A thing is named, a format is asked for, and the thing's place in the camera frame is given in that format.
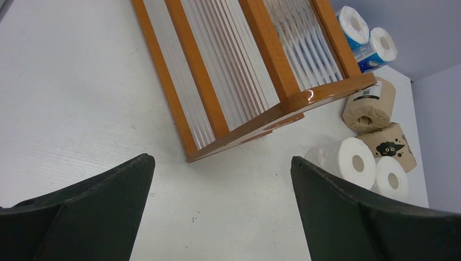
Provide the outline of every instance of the brown paper wrapped roll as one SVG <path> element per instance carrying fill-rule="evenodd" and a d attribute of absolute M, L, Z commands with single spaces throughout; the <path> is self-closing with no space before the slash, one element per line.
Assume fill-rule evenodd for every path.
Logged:
<path fill-rule="evenodd" d="M 384 156 L 395 158 L 406 173 L 416 167 L 415 156 L 398 123 L 391 123 L 377 132 L 359 135 L 357 139 L 362 140 L 370 148 L 375 158 Z"/>
<path fill-rule="evenodd" d="M 347 99 L 342 119 L 358 133 L 371 133 L 389 126 L 395 101 L 395 87 L 376 77 L 377 83 Z"/>

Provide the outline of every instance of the white table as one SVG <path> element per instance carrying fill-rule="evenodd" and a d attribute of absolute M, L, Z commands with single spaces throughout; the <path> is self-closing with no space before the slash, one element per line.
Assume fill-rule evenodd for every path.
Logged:
<path fill-rule="evenodd" d="M 157 167 L 132 260 L 309 260 L 290 161 L 354 135 L 344 100 L 187 164 L 129 1 L 14 1 L 0 46 L 0 206 L 149 153 Z M 418 161 L 407 202 L 427 206 L 409 79 L 378 75 L 397 87 L 393 120 Z"/>

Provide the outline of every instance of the wall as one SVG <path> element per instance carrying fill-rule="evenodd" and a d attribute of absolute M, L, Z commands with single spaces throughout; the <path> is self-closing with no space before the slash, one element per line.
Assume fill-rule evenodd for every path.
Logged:
<path fill-rule="evenodd" d="M 331 0 L 334 10 L 357 9 L 370 29 L 383 27 L 397 46 L 390 67 L 416 81 L 457 65 L 461 60 L 459 0 Z"/>
<path fill-rule="evenodd" d="M 461 213 L 461 64 L 413 83 L 429 207 Z"/>

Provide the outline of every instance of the wooden rack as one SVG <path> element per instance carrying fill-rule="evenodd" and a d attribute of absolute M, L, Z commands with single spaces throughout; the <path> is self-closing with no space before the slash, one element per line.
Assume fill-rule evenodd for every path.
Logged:
<path fill-rule="evenodd" d="M 300 21 L 311 26 L 309 30 L 318 27 L 321 34 L 314 36 L 320 40 L 325 38 L 324 41 L 328 49 L 320 49 L 318 48 L 320 45 L 316 45 L 318 49 L 315 51 L 331 53 L 334 59 L 331 63 L 332 70 L 334 68 L 339 69 L 338 74 L 340 75 L 336 81 L 329 80 L 332 77 L 336 78 L 334 75 L 323 72 L 326 75 L 324 77 L 326 80 L 320 80 L 317 83 L 318 86 L 304 86 L 301 84 L 300 78 L 305 78 L 305 76 L 295 72 L 297 63 L 298 71 L 300 70 L 299 65 L 301 65 L 301 70 L 307 68 L 306 63 L 308 62 L 300 61 L 299 56 L 304 56 L 305 52 L 313 49 L 306 49 L 309 47 L 307 42 L 299 42 L 301 49 L 297 46 L 298 42 L 296 41 L 293 46 L 284 44 L 281 40 L 281 34 L 285 30 L 275 26 L 277 21 L 275 21 L 274 12 L 277 11 L 277 8 L 271 11 L 269 5 L 283 3 L 274 2 L 276 0 L 197 0 L 191 2 L 185 2 L 188 0 L 165 0 L 164 3 L 163 0 L 132 1 L 189 162 L 265 136 L 278 127 L 302 119 L 304 117 L 303 112 L 307 110 L 341 99 L 376 83 L 372 73 L 362 74 L 360 72 L 328 0 L 295 0 L 301 9 L 311 11 L 316 18 L 315 20 L 305 18 Z M 221 19 L 220 14 L 223 14 L 221 16 L 224 17 L 219 20 L 220 22 L 223 21 L 220 29 L 225 31 L 225 35 L 223 32 L 218 32 L 212 21 L 207 20 L 211 17 L 218 21 Z M 239 20 L 239 14 L 244 16 L 245 21 Z M 222 48 L 230 51 L 224 50 L 223 52 L 233 52 L 233 49 L 230 48 L 232 46 L 237 50 L 235 53 L 243 54 L 235 57 L 241 60 L 247 59 L 248 64 L 238 63 L 229 58 L 218 61 L 215 57 L 220 57 L 219 51 L 210 51 L 211 54 L 205 52 L 206 50 L 217 50 L 212 44 L 215 46 L 227 44 L 224 37 L 216 37 L 220 41 L 215 41 L 214 36 L 210 36 L 210 40 L 204 42 L 206 41 L 204 34 L 213 32 L 218 36 L 224 35 L 232 43 L 227 48 Z M 236 43 L 238 41 L 246 41 L 248 48 L 253 46 L 252 43 L 256 43 L 254 46 L 257 46 L 257 49 L 256 51 L 242 50 Z M 181 48 L 180 51 L 177 51 L 178 48 L 175 46 L 179 46 L 179 44 Z M 296 58 L 293 58 L 294 56 L 290 58 L 287 54 L 289 52 L 296 53 Z M 175 55 L 183 56 L 169 61 L 169 58 L 173 59 L 176 57 Z M 257 79 L 259 77 L 258 79 L 262 79 L 261 82 L 265 79 L 266 73 L 272 84 L 262 84 L 260 89 L 255 88 L 254 91 L 250 89 L 242 91 L 247 95 L 246 100 L 242 98 L 243 103 L 251 105 L 253 102 L 254 107 L 247 106 L 249 109 L 245 109 L 245 104 L 239 105 L 240 107 L 235 104 L 229 105 L 227 102 L 223 102 L 224 99 L 222 98 L 224 97 L 222 93 L 225 91 L 221 88 L 225 87 L 213 84 L 213 82 L 216 83 L 220 80 L 217 74 L 225 79 L 225 76 L 227 77 L 226 71 L 224 73 L 222 71 L 215 72 L 210 61 L 214 61 L 215 65 L 231 64 L 235 71 L 236 68 L 239 68 L 238 66 L 243 66 L 251 73 L 253 73 L 251 70 L 254 70 L 254 74 L 248 73 L 250 75 L 248 78 Z M 308 65 L 313 71 L 321 66 L 329 66 L 330 71 L 332 68 L 329 63 L 316 63 L 314 61 L 314 64 L 315 66 Z M 180 73 L 185 75 L 182 79 L 184 84 L 173 84 L 175 80 L 179 81 L 175 77 L 179 77 Z M 254 82 L 256 80 L 247 83 L 247 85 L 253 86 Z M 275 98 L 270 98 L 271 91 L 274 92 Z M 264 102 L 264 104 L 261 103 L 262 105 L 259 104 L 256 96 L 260 94 L 269 97 L 266 99 L 267 104 Z M 243 115 L 242 118 L 244 119 L 241 120 L 236 116 L 235 118 L 238 120 L 231 122 L 229 119 L 231 119 L 232 112 L 237 116 Z"/>

